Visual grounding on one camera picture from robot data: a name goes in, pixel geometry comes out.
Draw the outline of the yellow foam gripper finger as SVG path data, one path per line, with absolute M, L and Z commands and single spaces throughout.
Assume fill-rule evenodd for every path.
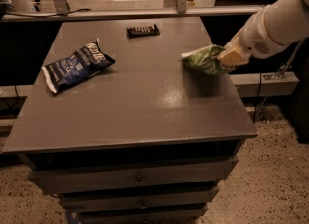
M 239 66 L 246 65 L 250 56 L 251 54 L 239 44 L 229 45 L 219 53 L 217 60 L 222 69 L 232 71 Z

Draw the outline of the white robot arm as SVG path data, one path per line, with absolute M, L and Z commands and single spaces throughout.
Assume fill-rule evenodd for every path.
M 309 37 L 309 0 L 277 0 L 253 14 L 217 58 L 223 67 L 267 59 Z

